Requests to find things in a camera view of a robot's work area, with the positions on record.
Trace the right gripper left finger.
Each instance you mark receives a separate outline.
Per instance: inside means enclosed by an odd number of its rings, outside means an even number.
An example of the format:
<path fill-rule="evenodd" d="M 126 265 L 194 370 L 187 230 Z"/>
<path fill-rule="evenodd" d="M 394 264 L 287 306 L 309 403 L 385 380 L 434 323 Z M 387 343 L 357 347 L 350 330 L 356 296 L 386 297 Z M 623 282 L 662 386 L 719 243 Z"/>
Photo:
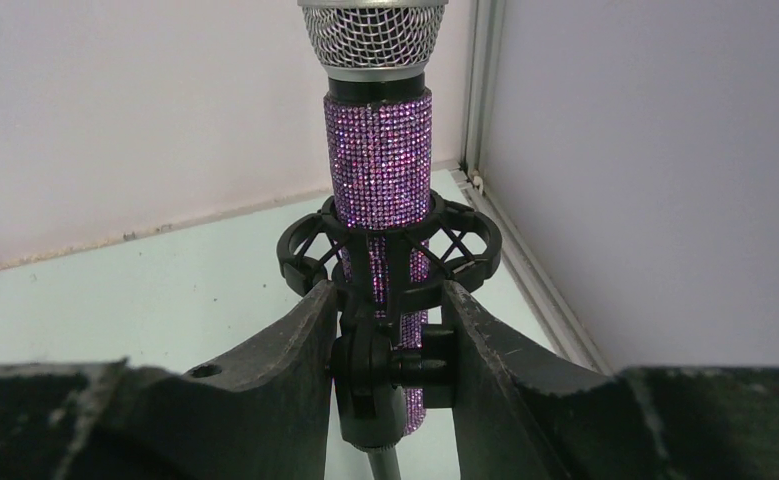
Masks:
<path fill-rule="evenodd" d="M 334 286 L 184 374 L 0 365 L 0 479 L 320 479 Z"/>

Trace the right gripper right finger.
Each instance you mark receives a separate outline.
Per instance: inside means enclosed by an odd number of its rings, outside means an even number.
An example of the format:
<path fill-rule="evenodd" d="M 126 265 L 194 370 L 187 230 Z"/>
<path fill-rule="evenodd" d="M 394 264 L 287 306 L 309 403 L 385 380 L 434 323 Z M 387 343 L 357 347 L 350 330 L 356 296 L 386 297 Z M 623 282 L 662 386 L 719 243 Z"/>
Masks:
<path fill-rule="evenodd" d="M 443 288 L 465 479 L 779 479 L 779 367 L 567 361 Z"/>

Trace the black shock-mount tripod stand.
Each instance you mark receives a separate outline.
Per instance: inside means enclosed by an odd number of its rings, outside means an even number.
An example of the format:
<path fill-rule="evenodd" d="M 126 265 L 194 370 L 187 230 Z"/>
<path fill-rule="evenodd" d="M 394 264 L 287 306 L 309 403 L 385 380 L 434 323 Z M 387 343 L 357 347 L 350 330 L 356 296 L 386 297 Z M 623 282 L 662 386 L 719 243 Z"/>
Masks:
<path fill-rule="evenodd" d="M 489 217 L 437 193 L 426 216 L 407 226 L 350 226 L 328 199 L 281 235 L 280 271 L 296 294 L 323 281 L 338 291 L 341 335 L 329 370 L 341 433 L 366 453 L 374 478 L 400 477 L 395 448 L 416 410 L 455 401 L 455 332 L 423 324 L 419 314 L 442 305 L 447 281 L 480 288 L 497 271 L 501 248 Z"/>

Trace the purple glitter microphone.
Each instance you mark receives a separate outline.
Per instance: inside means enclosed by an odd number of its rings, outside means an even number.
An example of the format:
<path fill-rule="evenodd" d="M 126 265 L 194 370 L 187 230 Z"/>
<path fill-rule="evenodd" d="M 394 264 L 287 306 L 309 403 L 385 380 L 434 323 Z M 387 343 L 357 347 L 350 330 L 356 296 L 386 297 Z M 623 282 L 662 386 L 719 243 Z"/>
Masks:
<path fill-rule="evenodd" d="M 299 7 L 328 78 L 323 114 L 332 199 L 342 220 L 373 230 L 422 220 L 433 193 L 433 95 L 425 70 L 446 3 L 303 1 Z M 405 434 L 424 415 L 416 410 Z"/>

